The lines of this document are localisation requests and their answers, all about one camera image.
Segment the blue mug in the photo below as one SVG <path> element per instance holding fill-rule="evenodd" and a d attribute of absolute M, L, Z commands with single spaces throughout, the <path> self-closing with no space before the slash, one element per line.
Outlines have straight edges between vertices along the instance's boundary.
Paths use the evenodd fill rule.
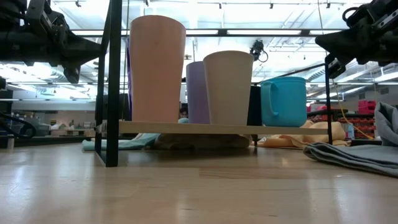
<path fill-rule="evenodd" d="M 300 127 L 307 120 L 305 79 L 271 78 L 261 83 L 261 117 L 266 126 Z"/>

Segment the black metal shelf frame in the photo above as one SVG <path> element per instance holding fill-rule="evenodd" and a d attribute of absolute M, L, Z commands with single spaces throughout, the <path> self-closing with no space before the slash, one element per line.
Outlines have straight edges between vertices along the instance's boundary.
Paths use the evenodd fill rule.
<path fill-rule="evenodd" d="M 122 37 L 122 0 L 110 0 L 108 14 L 106 17 L 104 31 L 102 33 L 102 51 L 103 55 L 99 58 L 98 66 L 98 92 L 96 98 L 96 125 L 103 122 L 103 95 L 104 95 L 104 72 L 105 72 L 105 55 L 109 43 L 109 80 L 108 80 L 108 120 L 107 120 L 107 141 L 105 150 L 102 150 L 102 134 L 96 133 L 95 151 L 101 158 L 106 167 L 118 166 L 118 140 L 119 140 L 119 77 L 120 77 L 120 51 Z M 200 35 L 200 37 L 219 37 L 219 36 L 235 36 L 228 35 L 226 30 L 218 32 L 218 35 Z M 269 36 L 269 35 L 237 35 L 240 37 L 250 36 Z M 270 36 L 289 36 L 289 35 L 270 35 Z M 301 33 L 294 35 L 296 37 L 312 36 L 309 30 L 302 30 Z M 331 143 L 331 116 L 330 116 L 330 90 L 328 79 L 328 63 L 325 65 L 326 70 L 326 104 L 328 107 L 328 134 Z"/>

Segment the mug handle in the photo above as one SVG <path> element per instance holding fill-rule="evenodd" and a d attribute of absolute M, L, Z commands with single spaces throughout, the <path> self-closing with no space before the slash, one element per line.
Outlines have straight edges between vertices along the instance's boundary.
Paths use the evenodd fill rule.
<path fill-rule="evenodd" d="M 278 112 L 275 112 L 272 109 L 272 104 L 271 104 L 271 88 L 275 88 L 276 90 L 278 90 L 278 87 L 275 85 L 275 83 L 273 82 L 265 82 L 265 84 L 263 84 L 263 86 L 261 86 L 265 92 L 266 95 L 268 96 L 266 99 L 266 103 L 264 103 L 264 109 L 266 111 L 266 113 L 268 114 L 268 116 L 278 116 Z"/>

